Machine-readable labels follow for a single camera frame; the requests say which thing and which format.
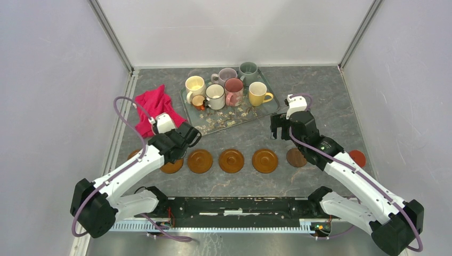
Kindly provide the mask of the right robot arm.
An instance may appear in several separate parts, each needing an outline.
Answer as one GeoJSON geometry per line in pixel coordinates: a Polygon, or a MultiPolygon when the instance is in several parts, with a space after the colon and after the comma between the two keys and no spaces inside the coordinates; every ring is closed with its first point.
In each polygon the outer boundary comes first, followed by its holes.
{"type": "Polygon", "coordinates": [[[308,163],[344,185],[356,201],[322,186],[308,197],[308,211],[315,218],[338,217],[369,234],[387,255],[409,249],[423,251],[424,207],[417,200],[406,201],[390,192],[365,172],[332,138],[320,134],[310,111],[272,114],[270,130],[277,138],[290,140],[308,163]]]}

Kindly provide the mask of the pink mug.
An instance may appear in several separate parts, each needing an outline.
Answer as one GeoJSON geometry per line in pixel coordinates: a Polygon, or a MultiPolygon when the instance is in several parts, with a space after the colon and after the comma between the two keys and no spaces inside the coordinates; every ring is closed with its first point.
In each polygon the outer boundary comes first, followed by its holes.
{"type": "Polygon", "coordinates": [[[230,78],[224,84],[225,104],[237,107],[243,102],[244,84],[239,78],[230,78]]]}

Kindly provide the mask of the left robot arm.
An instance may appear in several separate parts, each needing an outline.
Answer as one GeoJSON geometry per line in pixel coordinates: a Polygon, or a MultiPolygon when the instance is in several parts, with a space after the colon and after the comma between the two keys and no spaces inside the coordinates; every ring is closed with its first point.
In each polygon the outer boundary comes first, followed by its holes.
{"type": "Polygon", "coordinates": [[[81,179],[75,185],[70,206],[74,217],[72,234],[98,238],[118,221],[138,214],[162,217],[167,212],[165,200],[149,190],[129,196],[125,192],[152,171],[181,159],[200,139],[201,132],[184,122],[143,141],[142,149],[114,171],[92,182],[81,179]]]}

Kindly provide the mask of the white black-rimmed mug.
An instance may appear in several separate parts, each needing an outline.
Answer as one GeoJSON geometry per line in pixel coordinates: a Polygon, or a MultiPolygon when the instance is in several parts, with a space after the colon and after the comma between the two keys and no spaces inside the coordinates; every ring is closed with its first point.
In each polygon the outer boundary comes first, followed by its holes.
{"type": "Polygon", "coordinates": [[[206,89],[204,106],[212,110],[220,110],[225,106],[225,89],[220,84],[212,84],[206,89]]]}

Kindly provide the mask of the wooden coaster one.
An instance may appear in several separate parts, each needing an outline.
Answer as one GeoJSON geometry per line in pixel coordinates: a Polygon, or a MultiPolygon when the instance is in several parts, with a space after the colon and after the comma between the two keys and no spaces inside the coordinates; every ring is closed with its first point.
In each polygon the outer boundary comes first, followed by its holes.
{"type": "Polygon", "coordinates": [[[194,150],[188,157],[188,168],[196,174],[202,174],[211,169],[213,157],[204,149],[194,150]]]}

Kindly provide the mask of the wooden coaster four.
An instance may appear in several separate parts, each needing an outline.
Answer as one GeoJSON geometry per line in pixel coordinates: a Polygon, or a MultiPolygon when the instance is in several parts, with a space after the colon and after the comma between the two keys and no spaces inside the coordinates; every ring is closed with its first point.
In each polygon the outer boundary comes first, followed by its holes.
{"type": "Polygon", "coordinates": [[[137,149],[137,150],[132,151],[132,152],[128,155],[127,159],[130,160],[130,159],[136,159],[136,158],[139,158],[140,155],[141,155],[141,151],[142,151],[142,149],[137,149]]]}

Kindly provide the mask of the wooden coaster three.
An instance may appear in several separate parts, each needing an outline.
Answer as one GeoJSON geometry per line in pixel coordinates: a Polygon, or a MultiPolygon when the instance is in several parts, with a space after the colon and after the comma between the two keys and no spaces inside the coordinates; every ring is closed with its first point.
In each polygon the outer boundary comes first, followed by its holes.
{"type": "Polygon", "coordinates": [[[163,165],[160,170],[166,174],[173,174],[181,169],[183,163],[184,159],[178,159],[175,163],[168,162],[167,164],[163,165]]]}

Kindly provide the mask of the wooden coaster five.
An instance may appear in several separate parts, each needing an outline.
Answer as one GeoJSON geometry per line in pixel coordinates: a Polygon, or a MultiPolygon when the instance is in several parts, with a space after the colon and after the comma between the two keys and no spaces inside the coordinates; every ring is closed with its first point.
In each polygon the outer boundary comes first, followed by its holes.
{"type": "Polygon", "coordinates": [[[260,173],[273,172],[279,164],[278,156],[270,149],[259,149],[252,157],[252,165],[260,173]]]}

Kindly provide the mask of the dark walnut coaster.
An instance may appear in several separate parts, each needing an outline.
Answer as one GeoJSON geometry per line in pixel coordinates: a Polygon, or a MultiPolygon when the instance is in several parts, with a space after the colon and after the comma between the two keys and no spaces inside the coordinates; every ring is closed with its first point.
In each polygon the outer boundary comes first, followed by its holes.
{"type": "Polygon", "coordinates": [[[291,166],[296,168],[304,167],[308,163],[297,148],[292,148],[286,153],[286,160],[291,166]]]}

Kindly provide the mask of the red round coaster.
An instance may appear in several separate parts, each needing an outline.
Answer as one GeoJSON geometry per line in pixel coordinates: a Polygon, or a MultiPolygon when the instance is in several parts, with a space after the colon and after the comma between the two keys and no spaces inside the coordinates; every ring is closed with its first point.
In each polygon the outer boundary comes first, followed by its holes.
{"type": "Polygon", "coordinates": [[[352,150],[349,152],[350,157],[353,159],[353,161],[361,168],[364,168],[367,160],[366,156],[363,152],[359,150],[352,150]]]}

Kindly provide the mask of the wooden coaster two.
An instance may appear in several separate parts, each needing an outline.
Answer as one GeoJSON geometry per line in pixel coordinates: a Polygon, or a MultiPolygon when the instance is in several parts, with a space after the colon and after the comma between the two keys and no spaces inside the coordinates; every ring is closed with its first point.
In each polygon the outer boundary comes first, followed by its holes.
{"type": "Polygon", "coordinates": [[[245,163],[243,154],[236,149],[226,149],[219,156],[219,166],[226,173],[239,172],[245,163]]]}

